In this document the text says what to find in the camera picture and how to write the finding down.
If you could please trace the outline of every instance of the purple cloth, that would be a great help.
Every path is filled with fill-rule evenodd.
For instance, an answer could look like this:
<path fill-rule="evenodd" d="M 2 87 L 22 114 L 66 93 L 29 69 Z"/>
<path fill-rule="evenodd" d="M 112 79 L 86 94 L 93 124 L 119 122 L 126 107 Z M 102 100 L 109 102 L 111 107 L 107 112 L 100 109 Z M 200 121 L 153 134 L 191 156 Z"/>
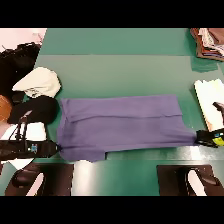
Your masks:
<path fill-rule="evenodd" d="M 61 99 L 60 155 L 69 161 L 105 159 L 105 153 L 195 145 L 175 95 Z"/>

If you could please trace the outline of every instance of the brown cloth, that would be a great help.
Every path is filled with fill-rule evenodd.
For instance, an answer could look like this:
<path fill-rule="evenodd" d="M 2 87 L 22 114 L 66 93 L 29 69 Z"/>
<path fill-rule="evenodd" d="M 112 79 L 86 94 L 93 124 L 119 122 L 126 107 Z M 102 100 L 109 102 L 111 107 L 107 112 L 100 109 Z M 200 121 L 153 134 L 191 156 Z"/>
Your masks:
<path fill-rule="evenodd" d="M 0 122 L 8 120 L 11 110 L 12 104 L 10 101 L 6 97 L 0 95 Z"/>
<path fill-rule="evenodd" d="M 208 28 L 215 44 L 224 44 L 224 28 Z"/>
<path fill-rule="evenodd" d="M 201 38 L 201 36 L 198 35 L 199 31 L 197 28 L 191 28 L 190 32 L 197 43 L 196 54 L 197 54 L 198 58 L 207 58 L 207 59 L 213 59 L 213 60 L 217 60 L 217 61 L 224 61 L 224 57 L 220 57 L 221 54 L 218 51 L 209 51 L 204 48 L 202 38 Z M 206 53 L 212 53 L 214 55 L 217 55 L 217 57 L 203 55 Z"/>

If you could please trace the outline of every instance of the pile of hats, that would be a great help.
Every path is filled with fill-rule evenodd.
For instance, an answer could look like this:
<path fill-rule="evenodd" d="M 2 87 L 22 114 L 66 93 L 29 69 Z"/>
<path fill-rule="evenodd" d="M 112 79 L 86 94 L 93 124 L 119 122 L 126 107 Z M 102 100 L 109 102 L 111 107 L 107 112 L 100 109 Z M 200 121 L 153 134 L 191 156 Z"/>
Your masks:
<path fill-rule="evenodd" d="M 224 28 L 191 28 L 199 58 L 224 61 Z"/>

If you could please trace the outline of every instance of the white cloth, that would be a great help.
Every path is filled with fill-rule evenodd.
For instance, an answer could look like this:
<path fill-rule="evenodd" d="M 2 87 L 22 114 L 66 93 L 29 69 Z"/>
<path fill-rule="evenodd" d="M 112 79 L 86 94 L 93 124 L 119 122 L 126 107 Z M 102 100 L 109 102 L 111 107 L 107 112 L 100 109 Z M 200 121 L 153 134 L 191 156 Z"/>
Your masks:
<path fill-rule="evenodd" d="M 13 91 L 24 91 L 26 95 L 36 98 L 41 95 L 54 97 L 61 88 L 57 74 L 47 68 L 38 67 L 18 81 Z"/>
<path fill-rule="evenodd" d="M 214 49 L 224 56 L 224 45 L 215 44 L 207 28 L 200 28 L 198 35 L 202 36 L 204 47 Z"/>
<path fill-rule="evenodd" d="M 10 128 L 6 130 L 4 135 L 1 137 L 1 140 L 8 140 L 13 131 L 15 130 L 17 125 L 12 125 Z M 24 124 L 21 125 L 20 134 L 23 134 L 24 130 Z M 11 137 L 11 140 L 15 140 L 15 135 L 17 133 L 17 130 L 14 132 L 14 134 Z M 30 123 L 27 125 L 27 131 L 26 131 L 26 138 L 27 140 L 33 140 L 33 141 L 44 141 L 46 140 L 46 131 L 44 124 L 41 122 L 37 123 Z M 8 161 L 2 161 L 1 163 L 7 163 L 10 162 L 17 170 L 24 168 L 27 166 L 33 158 L 31 159 L 14 159 L 14 160 L 8 160 Z"/>
<path fill-rule="evenodd" d="M 224 85 L 220 79 L 196 81 L 195 90 L 209 131 L 224 128 L 220 111 L 213 106 L 214 102 L 224 104 Z"/>

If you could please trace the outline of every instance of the green table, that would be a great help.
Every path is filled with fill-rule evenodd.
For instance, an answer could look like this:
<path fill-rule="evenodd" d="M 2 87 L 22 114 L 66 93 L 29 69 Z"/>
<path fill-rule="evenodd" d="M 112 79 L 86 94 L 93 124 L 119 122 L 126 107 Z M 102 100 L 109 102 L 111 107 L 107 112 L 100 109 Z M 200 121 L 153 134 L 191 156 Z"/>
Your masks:
<path fill-rule="evenodd" d="M 58 74 L 62 90 L 57 99 L 176 94 L 185 125 L 195 131 L 206 126 L 194 82 L 216 78 L 224 82 L 222 63 L 196 58 L 195 43 L 184 28 L 48 29 L 38 66 Z M 53 140 L 60 116 L 48 126 Z M 108 153 L 106 161 L 75 164 L 72 194 L 158 195 L 158 164 L 211 164 L 224 183 L 222 160 L 222 147 Z M 59 155 L 35 161 L 65 162 Z"/>

